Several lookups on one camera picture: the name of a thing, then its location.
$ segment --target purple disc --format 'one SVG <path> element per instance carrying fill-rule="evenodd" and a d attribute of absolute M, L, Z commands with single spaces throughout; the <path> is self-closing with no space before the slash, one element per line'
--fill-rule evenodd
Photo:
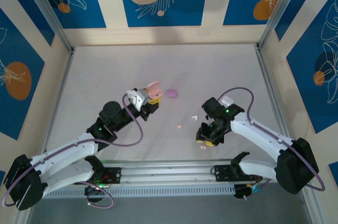
<path fill-rule="evenodd" d="M 175 98 L 177 96 L 177 90 L 175 89 L 167 89 L 165 95 L 169 98 Z"/>

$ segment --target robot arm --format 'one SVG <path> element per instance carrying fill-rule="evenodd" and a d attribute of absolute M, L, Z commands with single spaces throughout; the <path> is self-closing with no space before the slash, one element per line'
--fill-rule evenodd
<path fill-rule="evenodd" d="M 26 155 L 16 158 L 4 180 L 5 187 L 17 182 L 11 189 L 10 196 L 19 210 L 25 210 L 36 204 L 42 197 L 61 187 L 81 181 L 97 182 L 104 179 L 112 170 L 105 168 L 93 154 L 113 143 L 118 132 L 133 121 L 142 117 L 147 121 L 150 114 L 159 106 L 162 92 L 159 89 L 156 99 L 150 97 L 147 89 L 133 89 L 125 96 L 131 102 L 126 108 L 110 101 L 104 105 L 97 121 L 85 133 L 72 142 L 55 150 L 28 159 Z"/>
<path fill-rule="evenodd" d="M 299 138 L 293 140 L 280 135 L 251 118 L 229 97 L 222 99 L 222 104 L 211 98 L 202 105 L 208 118 L 214 121 L 202 123 L 196 140 L 205 141 L 209 146 L 224 143 L 224 136 L 229 132 L 242 135 L 268 153 L 273 160 L 260 162 L 249 160 L 248 152 L 239 155 L 231 168 L 233 172 L 245 175 L 259 175 L 276 180 L 286 191 L 297 194 L 314 177 L 306 164 L 289 149 L 294 148 L 318 173 L 318 166 L 309 143 Z"/>

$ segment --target pink object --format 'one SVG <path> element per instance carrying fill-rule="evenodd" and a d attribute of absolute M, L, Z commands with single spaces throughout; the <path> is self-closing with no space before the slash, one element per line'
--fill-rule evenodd
<path fill-rule="evenodd" d="M 162 96 L 162 91 L 158 88 L 159 82 L 155 81 L 153 83 L 150 83 L 147 87 L 148 95 L 150 99 L 157 99 Z"/>
<path fill-rule="evenodd" d="M 165 92 L 165 95 L 169 98 L 175 98 L 177 97 L 177 90 L 176 89 L 167 89 Z"/>

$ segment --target purple cable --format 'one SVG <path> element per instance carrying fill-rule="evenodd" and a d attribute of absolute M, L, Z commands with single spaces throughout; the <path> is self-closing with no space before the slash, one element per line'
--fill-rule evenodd
<path fill-rule="evenodd" d="M 138 128 L 139 128 L 139 131 L 141 133 L 141 136 L 140 136 L 140 139 L 135 142 L 135 143 L 132 143 L 132 144 L 127 144 L 127 145 L 122 145 L 122 144 L 116 144 L 116 143 L 112 143 L 112 142 L 109 142 L 109 141 L 104 141 L 103 139 L 98 139 L 98 138 L 91 138 L 91 139 L 84 139 L 82 141 L 78 141 L 77 143 L 73 143 L 72 145 L 68 145 L 68 146 L 65 146 L 64 148 L 56 151 L 55 153 L 52 153 L 48 156 L 46 156 L 43 161 L 39 161 L 37 163 L 35 163 L 34 165 L 32 165 L 31 167 L 29 167 L 25 172 L 23 172 L 12 184 L 11 186 L 8 188 L 8 190 L 6 191 L 5 193 L 5 196 L 2 200 L 2 206 L 3 207 L 12 207 L 14 205 L 16 205 L 16 202 L 12 203 L 12 204 L 7 204 L 6 203 L 6 200 L 8 198 L 8 196 L 10 195 L 10 192 L 13 190 L 13 188 L 19 183 L 19 181 L 24 178 L 30 171 L 32 171 L 33 169 L 35 169 L 37 166 L 39 166 L 40 164 L 42 164 L 43 162 L 49 160 L 50 158 L 72 148 L 72 147 L 77 147 L 78 145 L 81 145 L 83 143 L 86 143 L 86 142 L 92 142 L 92 141 L 95 141 L 95 142 L 102 142 L 102 143 L 105 143 L 105 144 L 108 144 L 108 145 L 112 145 L 112 146 L 122 146 L 122 147 L 127 147 L 127 146 L 135 146 L 137 144 L 139 144 L 142 139 L 143 139 L 143 131 L 142 131 L 142 128 L 141 128 L 141 125 L 139 124 L 139 122 L 136 120 L 135 116 L 132 114 L 132 112 L 128 109 L 126 103 L 125 103 L 125 97 L 127 96 L 127 94 L 124 94 L 123 97 L 122 97 L 122 103 L 123 103 L 123 106 L 125 107 L 126 111 L 128 112 L 129 116 L 133 119 L 133 121 L 137 124 Z M 95 186 L 96 188 L 100 188 L 99 186 L 93 184 L 93 183 L 89 183 L 89 182 L 80 182 L 80 183 L 83 183 L 83 184 L 88 184 L 90 186 Z M 111 199 L 112 199 L 112 204 L 108 207 L 100 207 L 98 205 L 94 205 L 94 204 L 91 204 L 91 206 L 93 207 L 96 207 L 96 208 L 102 208 L 102 209 L 108 209 L 108 208 L 111 208 L 113 205 L 114 205 L 114 199 L 113 197 L 107 192 L 105 191 L 104 189 L 100 188 L 99 189 L 100 191 L 102 191 L 103 193 L 105 193 L 106 195 L 108 195 Z"/>
<path fill-rule="evenodd" d="M 251 110 L 251 107 L 252 107 L 252 104 L 254 103 L 254 99 L 255 99 L 255 96 L 254 96 L 254 93 L 248 89 L 248 88 L 244 88 L 244 87 L 235 87 L 235 88 L 231 88 L 227 91 L 225 91 L 218 99 L 217 101 L 219 101 L 225 94 L 227 94 L 228 92 L 230 91 L 233 91 L 233 90 L 236 90 L 236 89 L 243 89 L 245 91 L 248 91 L 250 94 L 251 94 L 251 102 L 249 104 L 249 107 L 248 107 L 248 111 L 247 111 L 247 118 L 248 118 L 248 121 L 250 124 L 252 124 L 253 126 L 255 126 L 257 129 L 261 130 L 262 132 L 268 134 L 269 136 L 271 136 L 272 138 L 274 138 L 275 140 L 279 140 L 279 137 L 276 136 L 275 134 L 271 133 L 270 131 L 266 130 L 265 128 L 255 124 L 255 123 L 252 123 L 251 122 L 251 117 L 250 117 L 250 110 Z M 288 147 L 292 152 L 294 152 L 298 158 L 300 158 L 302 160 L 302 162 L 307 166 L 307 168 L 314 174 L 314 176 L 318 179 L 320 185 L 321 185 L 321 188 L 318 188 L 318 187 L 315 187 L 313 185 L 310 185 L 310 184 L 307 184 L 306 186 L 311 188 L 311 189 L 314 189 L 314 190 L 317 190 L 317 191 L 325 191 L 325 184 L 323 182 L 323 180 L 321 179 L 321 177 L 319 176 L 319 174 L 314 170 L 314 168 L 309 164 L 309 162 L 307 160 L 305 160 L 304 157 L 302 157 L 302 155 L 296 151 L 292 146 L 290 146 L 289 144 L 287 144 L 285 141 L 281 141 L 281 143 Z"/>

